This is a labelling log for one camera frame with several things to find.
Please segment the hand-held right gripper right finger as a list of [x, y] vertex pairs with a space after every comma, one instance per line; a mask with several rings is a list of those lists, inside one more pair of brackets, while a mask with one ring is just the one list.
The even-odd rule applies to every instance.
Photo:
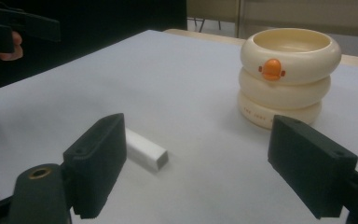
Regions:
[[339, 217], [358, 157], [308, 124], [273, 119], [268, 162], [317, 217]]

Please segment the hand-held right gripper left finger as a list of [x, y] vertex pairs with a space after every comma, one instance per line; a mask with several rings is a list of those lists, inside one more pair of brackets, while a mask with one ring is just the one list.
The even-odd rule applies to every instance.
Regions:
[[126, 159], [122, 113], [99, 119], [63, 153], [65, 193], [76, 215], [100, 215]]

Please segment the white rectangular block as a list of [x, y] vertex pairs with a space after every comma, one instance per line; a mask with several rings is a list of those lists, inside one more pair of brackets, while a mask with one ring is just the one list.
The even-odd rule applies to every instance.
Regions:
[[128, 157], [147, 170], [158, 172], [169, 161], [168, 151], [130, 129], [126, 129]]

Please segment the cream ringed container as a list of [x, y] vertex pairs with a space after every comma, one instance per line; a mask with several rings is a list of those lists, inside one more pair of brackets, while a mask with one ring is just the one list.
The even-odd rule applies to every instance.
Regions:
[[340, 61], [337, 41], [320, 32], [281, 28], [252, 35], [241, 47], [240, 112], [267, 129], [276, 115], [314, 122]]

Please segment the metal stand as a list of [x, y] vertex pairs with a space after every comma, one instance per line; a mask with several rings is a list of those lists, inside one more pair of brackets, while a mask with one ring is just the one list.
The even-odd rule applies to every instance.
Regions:
[[188, 18], [187, 29], [198, 33], [218, 32], [223, 28], [221, 21], [205, 20], [201, 18]]

